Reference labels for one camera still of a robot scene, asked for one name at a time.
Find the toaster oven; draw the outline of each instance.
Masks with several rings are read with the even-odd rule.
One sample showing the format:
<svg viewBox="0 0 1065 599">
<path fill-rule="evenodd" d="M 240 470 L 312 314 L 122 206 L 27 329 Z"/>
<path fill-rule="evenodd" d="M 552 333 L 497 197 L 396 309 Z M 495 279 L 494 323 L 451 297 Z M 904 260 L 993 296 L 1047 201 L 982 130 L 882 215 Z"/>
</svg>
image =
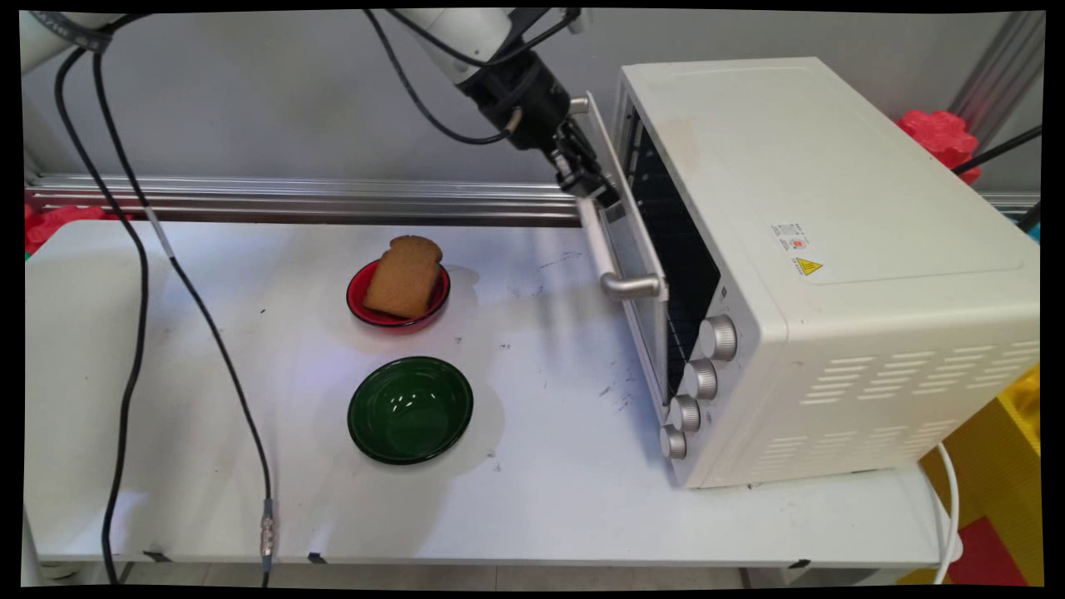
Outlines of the toaster oven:
<svg viewBox="0 0 1065 599">
<path fill-rule="evenodd" d="M 578 198 L 679 484 L 911 463 L 1039 357 L 1039 249 L 816 59 L 626 66 Z"/>
</svg>

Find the green bowl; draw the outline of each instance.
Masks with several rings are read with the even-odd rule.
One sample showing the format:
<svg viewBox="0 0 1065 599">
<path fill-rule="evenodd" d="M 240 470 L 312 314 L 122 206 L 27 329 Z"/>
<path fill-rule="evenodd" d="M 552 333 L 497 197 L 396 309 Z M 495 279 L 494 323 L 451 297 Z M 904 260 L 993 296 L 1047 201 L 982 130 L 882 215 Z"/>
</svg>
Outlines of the green bowl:
<svg viewBox="0 0 1065 599">
<path fill-rule="evenodd" d="M 473 390 L 437 358 L 399 358 L 355 390 L 347 430 L 362 453 L 384 464 L 419 464 L 459 440 L 473 416 Z"/>
</svg>

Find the warning label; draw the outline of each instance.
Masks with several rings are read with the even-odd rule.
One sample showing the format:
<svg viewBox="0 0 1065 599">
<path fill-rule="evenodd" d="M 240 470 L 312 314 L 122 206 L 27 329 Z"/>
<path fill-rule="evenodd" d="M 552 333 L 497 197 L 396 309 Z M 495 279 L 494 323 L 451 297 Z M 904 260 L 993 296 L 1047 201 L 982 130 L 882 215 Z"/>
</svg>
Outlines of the warning label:
<svg viewBox="0 0 1065 599">
<path fill-rule="evenodd" d="M 810 243 L 809 234 L 802 225 L 791 221 L 781 222 L 772 225 L 772 231 L 799 276 L 810 282 L 829 282 L 825 277 L 831 275 L 831 269 L 824 268 L 820 253 Z"/>
<path fill-rule="evenodd" d="M 824 265 L 824 264 L 818 264 L 817 262 L 810 260 L 804 260 L 802 258 L 796 258 L 794 260 L 796 264 L 799 266 L 799 270 L 802 271 L 802 274 L 805 276 L 814 274 L 815 272 L 817 272 L 818 269 Z"/>
</svg>

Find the slice of bread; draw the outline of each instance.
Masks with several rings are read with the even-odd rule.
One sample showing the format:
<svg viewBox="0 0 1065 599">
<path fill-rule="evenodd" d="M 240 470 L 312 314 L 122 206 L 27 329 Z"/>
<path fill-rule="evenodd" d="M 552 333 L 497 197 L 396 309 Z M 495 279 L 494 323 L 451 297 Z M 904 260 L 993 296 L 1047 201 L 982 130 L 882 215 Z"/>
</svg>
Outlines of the slice of bread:
<svg viewBox="0 0 1065 599">
<path fill-rule="evenodd" d="M 444 254 L 424 237 L 392 240 L 381 256 L 362 305 L 395 317 L 416 319 L 429 308 L 429 296 Z"/>
</svg>

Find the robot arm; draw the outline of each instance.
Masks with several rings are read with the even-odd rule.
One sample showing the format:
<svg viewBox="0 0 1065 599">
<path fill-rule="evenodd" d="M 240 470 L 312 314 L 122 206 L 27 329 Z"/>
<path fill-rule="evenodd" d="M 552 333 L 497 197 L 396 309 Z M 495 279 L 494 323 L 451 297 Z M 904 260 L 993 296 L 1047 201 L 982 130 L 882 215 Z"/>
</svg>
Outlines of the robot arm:
<svg viewBox="0 0 1065 599">
<path fill-rule="evenodd" d="M 562 191 L 595 196 L 609 206 L 617 194 L 603 177 L 587 139 L 570 117 L 570 95 L 531 49 L 518 52 L 522 36 L 551 9 L 398 9 L 390 11 L 477 109 L 518 149 L 536 149 L 557 171 Z M 572 32 L 588 26 L 587 13 L 563 9 Z M 96 30 L 120 14 L 19 11 L 22 74 L 62 52 L 71 29 Z M 480 63 L 471 64 L 455 54 Z M 514 124 L 514 115 L 520 118 Z"/>
</svg>

